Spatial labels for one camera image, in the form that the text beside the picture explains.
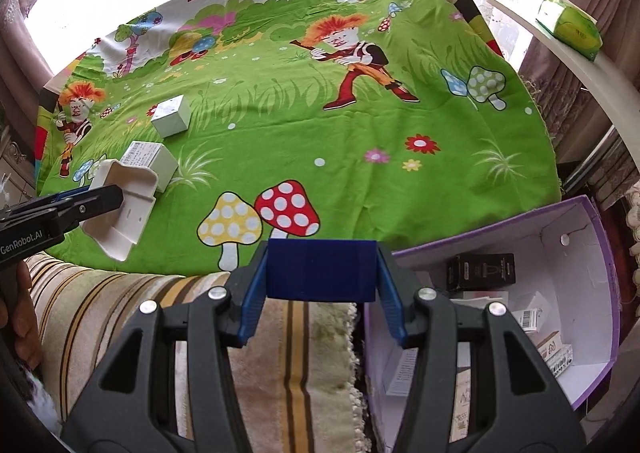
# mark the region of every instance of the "green bedsheet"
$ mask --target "green bedsheet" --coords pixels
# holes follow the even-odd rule
[[[524,85],[447,0],[172,0],[96,42],[40,108],[38,192],[132,141],[180,168],[127,261],[80,229],[58,258],[208,273],[272,232],[402,249],[559,200]],[[190,127],[162,140],[154,106],[179,94]]]

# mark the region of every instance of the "human hand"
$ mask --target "human hand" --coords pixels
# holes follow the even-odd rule
[[[326,52],[321,48],[315,48],[311,51],[311,57],[313,59],[322,59],[326,56]]]
[[[335,62],[340,65],[350,65],[352,63],[362,62],[362,58],[360,56],[345,56],[344,58],[338,58]]]
[[[27,264],[18,263],[16,269],[18,280],[18,304],[11,316],[11,325],[14,328],[15,353],[25,361],[31,370],[42,361],[42,344],[38,335],[38,320],[36,311],[29,295],[31,289],[31,274]],[[8,313],[4,301],[0,298],[0,328],[8,323]]]

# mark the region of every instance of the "red mushroom with white dots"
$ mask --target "red mushroom with white dots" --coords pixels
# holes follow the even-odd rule
[[[266,189],[258,195],[254,208],[262,220],[273,226],[269,238],[310,237],[320,229],[318,214],[297,180]]]

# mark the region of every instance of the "striped cushion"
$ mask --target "striped cushion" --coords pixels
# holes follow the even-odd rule
[[[189,303],[228,273],[158,276],[95,271],[46,253],[27,260],[44,347],[44,383],[63,419],[110,342],[142,301]],[[238,400],[256,453],[352,453],[365,446],[353,387],[347,304],[266,300],[254,338],[230,349]],[[176,347],[178,431],[191,438],[186,343]]]

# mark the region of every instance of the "red flower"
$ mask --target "red flower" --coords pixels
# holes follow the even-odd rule
[[[436,152],[439,152],[438,143],[433,141],[431,138],[427,136],[421,136],[420,134],[415,134],[414,138],[406,138],[404,142],[406,144],[406,149],[413,150],[414,152],[420,152],[422,154],[431,154],[434,156]]]

